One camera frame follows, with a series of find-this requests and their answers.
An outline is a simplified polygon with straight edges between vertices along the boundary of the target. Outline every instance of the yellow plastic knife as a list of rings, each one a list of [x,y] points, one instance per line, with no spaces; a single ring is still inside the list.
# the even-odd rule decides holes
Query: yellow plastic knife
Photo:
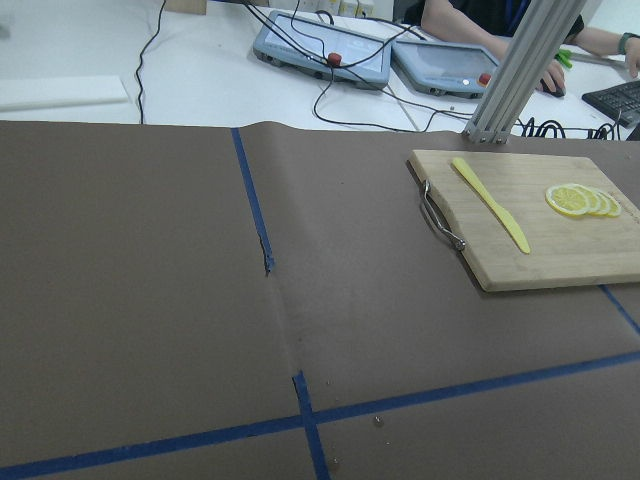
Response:
[[[485,201],[487,206],[491,209],[491,211],[498,217],[498,220],[504,225],[504,228],[509,232],[513,241],[516,242],[518,248],[524,253],[531,253],[531,248],[529,247],[529,242],[527,242],[527,237],[525,237],[522,228],[518,225],[518,222],[515,221],[513,215],[509,213],[509,211],[500,205],[489,193],[487,187],[480,181],[476,173],[472,170],[469,164],[465,161],[464,158],[455,157],[452,165],[455,167],[458,172],[465,178],[465,180],[473,187],[473,189],[478,192],[480,197]]]

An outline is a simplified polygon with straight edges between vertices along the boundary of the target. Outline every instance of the computer mouse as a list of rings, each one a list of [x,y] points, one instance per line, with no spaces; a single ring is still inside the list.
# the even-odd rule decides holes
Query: computer mouse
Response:
[[[544,80],[540,80],[540,82],[542,82],[542,91],[545,93],[548,93],[549,95],[553,95],[556,98],[560,98],[560,97],[564,97],[565,91],[564,88],[560,88],[558,86],[558,84],[555,82],[554,80],[554,84],[556,86],[556,91],[552,92],[551,90],[549,90],[549,87],[547,86],[547,84],[545,83]]]

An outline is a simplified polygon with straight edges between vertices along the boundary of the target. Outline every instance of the black shirt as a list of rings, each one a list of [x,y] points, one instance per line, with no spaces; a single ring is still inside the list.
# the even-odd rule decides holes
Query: black shirt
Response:
[[[450,0],[450,2],[487,32],[504,37],[513,36],[529,4],[528,0]],[[424,3],[424,0],[421,0],[407,9],[404,22],[420,25]],[[578,16],[567,36],[575,35],[582,29],[584,29],[584,21],[582,16]]]

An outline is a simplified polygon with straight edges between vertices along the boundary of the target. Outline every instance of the bracelet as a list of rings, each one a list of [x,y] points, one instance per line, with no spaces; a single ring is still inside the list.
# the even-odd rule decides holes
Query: bracelet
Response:
[[[640,35],[636,35],[635,33],[626,32],[620,37],[620,42],[618,43],[618,53],[620,55],[626,55],[627,51],[625,50],[627,46],[627,40],[630,38],[640,38]]]

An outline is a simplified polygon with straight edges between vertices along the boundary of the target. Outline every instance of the black keyboard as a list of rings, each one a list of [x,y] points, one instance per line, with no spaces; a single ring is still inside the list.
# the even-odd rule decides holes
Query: black keyboard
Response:
[[[640,80],[582,95],[589,105],[620,125],[632,127],[640,122]]]

